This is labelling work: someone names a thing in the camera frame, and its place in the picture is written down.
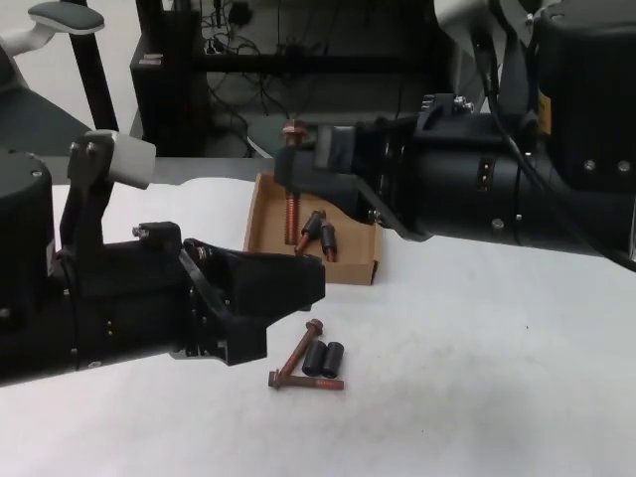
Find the black motor housing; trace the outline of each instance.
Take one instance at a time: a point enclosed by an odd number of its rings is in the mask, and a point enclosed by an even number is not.
[[[40,310],[54,253],[51,174],[33,155],[0,150],[0,334]]]
[[[578,190],[636,191],[636,2],[563,0],[536,23],[548,153]]]

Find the black cylinder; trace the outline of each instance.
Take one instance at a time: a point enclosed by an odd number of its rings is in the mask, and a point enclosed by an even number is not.
[[[307,355],[305,355],[305,361],[302,364],[302,372],[315,378],[322,372],[322,364],[325,360],[325,354],[327,353],[327,345],[322,341],[316,340],[309,345]]]
[[[333,250],[338,252],[338,243],[336,242],[336,229],[331,224],[324,224],[320,228],[320,242],[322,244],[322,251],[327,253],[327,250]]]
[[[325,355],[325,362],[322,365],[322,376],[329,378],[330,380],[338,378],[344,354],[345,347],[340,343],[329,343],[329,346],[327,347],[327,354]]]
[[[636,191],[636,64],[625,60],[636,3],[553,2],[535,28],[540,127],[561,177],[577,190]]]
[[[586,231],[614,249],[630,251],[633,195],[577,191],[561,179],[545,153],[531,161]],[[504,151],[429,148],[415,163],[416,187],[407,194],[416,203],[412,223],[417,232],[595,254],[554,219],[517,161]]]
[[[322,223],[325,219],[327,219],[325,211],[314,211],[307,221],[307,224],[305,224],[305,227],[302,228],[301,233],[303,235],[309,234],[313,239],[318,239]]]

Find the floor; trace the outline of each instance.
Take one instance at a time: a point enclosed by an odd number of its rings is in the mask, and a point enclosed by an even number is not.
[[[0,31],[28,27],[31,22],[26,12],[37,3],[40,3],[39,0],[4,0]],[[205,15],[212,13],[212,0],[201,3]],[[418,55],[418,32],[411,32],[411,35],[404,33],[404,15],[409,14],[397,8],[399,2],[378,0],[378,7],[368,21],[362,2],[342,2],[340,8],[339,3],[339,0],[283,2],[280,16],[281,43],[292,38],[304,38],[303,44],[315,46],[319,51],[324,51],[324,45],[328,43],[329,51],[333,54],[410,52]],[[128,132],[137,112],[129,73],[130,58],[140,33],[135,3],[132,0],[89,0],[88,4],[105,19],[106,28],[97,33],[97,41],[119,129]],[[421,2],[405,0],[405,4],[408,5],[407,9],[420,13]],[[254,17],[239,32],[254,41],[262,53],[273,53],[278,36],[276,2],[254,0],[252,6]],[[204,36],[207,37],[218,32],[212,28],[204,28]],[[236,47],[239,43],[234,42],[233,45]],[[18,57],[17,62],[33,90],[85,124],[93,126],[67,36],[55,36],[44,49]],[[212,86],[216,87],[220,81],[223,83],[215,89],[218,96],[248,122],[262,118],[267,113],[272,116],[282,115],[280,107],[273,101],[267,98],[261,101],[259,87],[244,77],[209,75]],[[379,115],[394,117],[399,110],[416,111],[425,88],[422,77],[405,78],[395,75],[312,76],[289,78],[285,81],[268,79],[265,84],[267,93],[290,111],[292,116],[308,121],[339,124],[373,120]],[[243,143],[235,135],[223,134],[229,125],[229,117],[220,106],[216,113],[216,122],[222,133],[215,135],[206,155],[242,157],[245,152]]]

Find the robotic arm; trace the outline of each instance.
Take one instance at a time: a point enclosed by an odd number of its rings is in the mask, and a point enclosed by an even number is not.
[[[266,356],[268,326],[324,297],[318,258],[182,241],[172,223],[103,243],[114,182],[145,189],[154,153],[112,131],[73,144],[55,253],[48,170],[0,152],[0,383],[165,352],[246,363]]]
[[[413,119],[323,127],[313,149],[280,154],[275,179],[404,239],[598,254],[636,271],[636,5],[562,0],[528,17],[524,39],[510,3],[461,2],[474,10],[449,31],[490,113],[441,92]]]
[[[636,271],[636,4],[562,0],[532,17],[525,42],[505,3],[457,0],[470,8],[449,32],[468,39],[490,113],[431,94],[412,119],[322,128],[276,158],[275,179],[405,239],[599,254]],[[74,144],[55,252],[49,172],[0,151],[0,383],[162,352],[245,363],[266,355],[269,325],[324,297],[317,258],[182,241],[172,223],[104,244],[113,183],[145,187],[153,156],[110,131]]]

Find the copper bolt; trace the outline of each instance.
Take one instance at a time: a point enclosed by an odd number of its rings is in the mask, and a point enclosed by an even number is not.
[[[301,121],[294,119],[285,124],[285,127],[282,128],[282,134],[285,136],[287,146],[300,147],[308,132]]]
[[[301,376],[288,376],[284,378],[278,371],[269,373],[269,387],[280,389],[291,388],[314,388],[325,391],[342,391],[345,388],[344,381],[318,380],[316,378],[304,378]]]
[[[286,379],[293,373],[294,369],[296,368],[298,363],[300,363],[300,360],[302,360],[302,357],[305,355],[307,348],[309,348],[309,345],[314,340],[314,338],[318,338],[320,335],[322,335],[323,325],[320,320],[308,321],[305,326],[307,327],[305,336],[302,337],[302,340],[300,340],[300,343],[298,343],[298,346],[296,346],[296,349],[287,360],[287,363],[285,363],[285,366],[283,366],[282,370],[280,370],[280,375],[283,379]]]
[[[300,213],[298,194],[287,191],[285,196],[285,244],[298,243],[298,215]]]
[[[329,263],[336,263],[338,261],[338,255],[336,255],[336,252],[331,248],[327,250],[327,261]]]
[[[304,234],[300,238],[300,242],[298,243],[298,245],[294,249],[294,252],[296,254],[301,254],[303,251],[305,251],[307,249],[307,246],[309,246],[310,242],[311,242],[311,235],[310,234]]]
[[[290,121],[282,129],[287,146],[300,147],[307,128],[300,121]],[[298,194],[287,191],[285,198],[285,244],[296,245],[298,243],[298,215],[300,214],[300,197]]]

